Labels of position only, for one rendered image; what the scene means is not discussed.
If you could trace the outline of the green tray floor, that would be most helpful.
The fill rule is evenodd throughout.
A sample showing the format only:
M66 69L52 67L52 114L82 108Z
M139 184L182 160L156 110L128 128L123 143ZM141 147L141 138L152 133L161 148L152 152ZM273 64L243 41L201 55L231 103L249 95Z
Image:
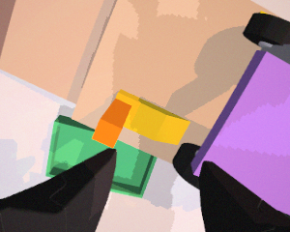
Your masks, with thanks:
M54 157L54 167L68 170L78 163L110 148L92 139L92 134L61 127ZM117 150L113 182L140 187L150 154L116 141Z

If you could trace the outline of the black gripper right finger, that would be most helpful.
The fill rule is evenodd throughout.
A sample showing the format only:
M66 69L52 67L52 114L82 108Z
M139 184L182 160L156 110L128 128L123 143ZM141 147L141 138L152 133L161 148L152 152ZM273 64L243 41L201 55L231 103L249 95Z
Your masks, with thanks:
M213 161L199 174L205 232L290 232L290 218L267 204Z

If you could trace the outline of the purple trolley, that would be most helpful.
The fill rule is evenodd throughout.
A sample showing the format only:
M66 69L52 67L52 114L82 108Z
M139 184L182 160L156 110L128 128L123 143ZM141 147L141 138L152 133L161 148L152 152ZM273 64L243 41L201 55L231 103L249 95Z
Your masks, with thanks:
M199 189L202 162L213 161L290 218L290 22L260 11L243 35L261 49L201 147L182 144L172 163Z

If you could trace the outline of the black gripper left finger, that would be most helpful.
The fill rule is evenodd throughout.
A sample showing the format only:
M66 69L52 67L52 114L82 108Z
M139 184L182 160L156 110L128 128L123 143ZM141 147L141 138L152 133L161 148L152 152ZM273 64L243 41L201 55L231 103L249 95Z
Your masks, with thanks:
M38 185L0 199L0 232L96 232L117 150L107 148Z

